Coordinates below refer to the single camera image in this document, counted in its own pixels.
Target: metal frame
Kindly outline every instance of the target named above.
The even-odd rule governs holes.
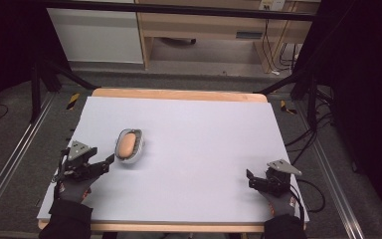
[[[218,17],[238,17],[238,18],[258,18],[277,19],[294,21],[327,21],[323,16],[310,13],[291,13],[277,11],[194,7],[194,6],[174,6],[161,4],[134,4],[134,3],[112,3],[112,2],[91,2],[91,1],[66,1],[66,0],[19,0],[28,4],[39,4],[46,8],[96,10],[112,12],[136,12],[136,13],[161,13],[161,14],[181,14],[199,16]]]
[[[305,112],[305,108],[301,105],[300,102],[296,103],[295,105],[299,112]],[[302,119],[305,127],[310,128],[309,122],[306,120],[306,118],[304,118],[302,115],[300,115],[300,118]],[[349,201],[346,198],[346,195],[340,186],[340,183],[337,180],[337,177],[334,174],[333,169],[331,168],[327,156],[325,155],[325,152],[318,139],[315,140],[313,148],[315,154],[317,155],[316,159],[324,176],[327,188],[330,190],[331,198],[333,198],[334,205],[339,212],[340,219],[343,222],[343,226],[346,229],[348,237],[351,239],[365,238],[358,220],[352,211],[352,207],[350,206]]]
[[[42,104],[42,112],[37,116],[37,119],[34,122],[31,122],[28,125],[26,131],[24,132],[24,135],[21,137],[11,156],[8,158],[8,161],[6,162],[5,166],[1,170],[0,197],[4,192],[6,186],[8,185],[15,170],[17,169],[18,164],[20,164],[24,153],[27,151],[28,147],[30,146],[30,143],[33,141],[33,138],[39,130],[39,127],[42,124],[44,118],[46,117],[46,114],[48,113],[52,105],[52,101],[55,97],[55,94],[56,93],[48,93],[46,95],[46,98]]]

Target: black cable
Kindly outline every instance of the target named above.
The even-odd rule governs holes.
[[[284,43],[284,45],[281,48],[281,52],[279,53],[279,63],[284,67],[290,67],[291,64],[286,64],[286,62],[292,62],[292,60],[291,59],[284,59],[284,53],[285,53],[286,48],[287,48],[287,43]]]
[[[296,44],[293,44],[293,52],[292,52],[292,61],[290,63],[290,69],[293,71],[295,67],[295,56],[296,56]]]
[[[62,172],[62,167],[63,167],[63,161],[64,161],[64,157],[67,156],[68,154],[70,153],[70,148],[66,148],[66,149],[63,149],[61,150],[61,156],[60,156],[60,159],[58,161],[58,170],[57,170],[57,173],[53,176],[52,178],[52,182],[57,182],[58,179],[59,179],[59,176]]]
[[[333,103],[333,97],[328,96],[326,93],[322,92],[321,90],[317,90],[317,97],[324,102],[328,102],[329,104]]]
[[[320,107],[322,107],[322,106],[328,106],[328,107],[329,107],[330,104],[329,104],[328,102],[323,102],[323,103],[319,104],[318,106],[316,106],[316,107],[315,107],[315,110],[318,111],[318,109],[319,109]]]
[[[309,138],[308,142],[305,144],[305,146],[302,148],[302,150],[300,151],[300,153],[297,155],[297,157],[293,160],[293,162],[291,163],[291,165],[295,165],[297,163],[297,161],[300,159],[300,157],[302,156],[302,154],[306,151],[306,149],[308,148],[309,145],[311,145],[311,141],[314,141],[315,138],[317,137],[317,132],[314,132],[311,137]]]
[[[312,133],[312,130],[311,129],[308,129],[306,132],[304,132],[301,136],[297,137],[296,139],[288,142],[288,143],[285,143],[285,146],[291,146],[293,145],[294,143],[302,140],[303,138],[307,137],[310,133]]]
[[[329,120],[329,121],[325,122],[322,126],[320,126],[318,129],[324,128],[328,124],[332,125],[332,123],[333,123],[333,120]]]
[[[292,194],[292,196],[297,201],[297,204],[299,204],[299,220],[301,222],[301,226],[303,226],[303,222],[304,222],[304,219],[305,219],[305,212],[303,211],[302,203],[300,202],[299,197],[297,197],[292,190],[290,190],[290,194]]]
[[[312,186],[312,187],[315,188],[315,189],[318,191],[318,193],[320,193],[320,195],[321,195],[321,198],[322,198],[322,204],[321,204],[321,206],[320,206],[318,209],[311,209],[311,210],[308,210],[308,212],[317,213],[317,212],[322,211],[322,210],[324,209],[324,207],[325,207],[325,197],[324,197],[324,194],[321,192],[321,190],[320,190],[314,183],[309,182],[309,181],[307,181],[307,180],[297,179],[296,181],[297,181],[297,182],[303,182],[303,183],[306,183],[306,184]]]
[[[265,54],[265,57],[266,57],[266,60],[268,60],[268,63],[269,63],[269,67],[274,70],[274,71],[285,71],[287,69],[283,69],[283,68],[279,68],[275,65],[275,61],[273,59],[273,55],[272,55],[272,47],[270,45],[270,41],[269,41],[269,35],[268,35],[268,27],[269,27],[269,19],[266,19],[265,21],[265,34],[263,35],[263,40],[262,40],[262,50],[263,50],[263,53]],[[267,56],[266,54],[266,51],[265,51],[265,39],[268,41],[268,46],[269,46],[269,50],[270,50],[270,55],[271,55],[271,61],[272,61],[272,65],[276,68],[276,69],[273,69],[272,68],[272,65],[270,64],[269,62],[269,57]]]
[[[299,193],[297,192],[296,188],[292,184],[290,184],[290,187],[293,188],[293,190],[296,192],[297,198],[300,198]]]
[[[4,107],[4,108],[5,108],[5,113],[4,113],[2,116],[0,116],[0,119],[1,119],[1,118],[3,118],[4,116],[6,116],[6,115],[8,114],[8,112],[9,112],[9,109],[8,109],[8,107],[7,107],[7,106],[5,106],[5,105],[2,105],[2,104],[0,104],[0,107]]]
[[[312,140],[312,141],[308,144],[307,148],[311,147],[313,144],[314,144],[314,140]],[[298,151],[302,151],[302,150],[304,150],[304,149],[303,149],[303,148],[300,148],[300,149],[294,149],[294,150],[287,150],[286,152],[298,152]]]
[[[322,122],[323,120],[326,120],[326,119],[330,119],[333,117],[333,114],[332,113],[327,113],[325,114],[324,116],[322,116],[320,119],[317,120],[317,123],[320,123]]]

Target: white table surface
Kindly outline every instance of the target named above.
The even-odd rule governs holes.
[[[114,152],[125,128],[143,131],[143,156],[130,165],[116,160],[93,184],[83,202],[94,209],[93,222],[233,224],[272,218],[267,200],[249,188],[246,177],[246,169],[265,177],[269,161],[288,161],[270,104],[90,97],[73,140],[97,147],[94,163]],[[294,177],[291,184],[298,190]],[[53,188],[51,183],[40,220],[50,218]]]

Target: cabinet door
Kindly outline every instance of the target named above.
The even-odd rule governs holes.
[[[135,13],[69,9],[48,12],[69,61],[143,63]]]

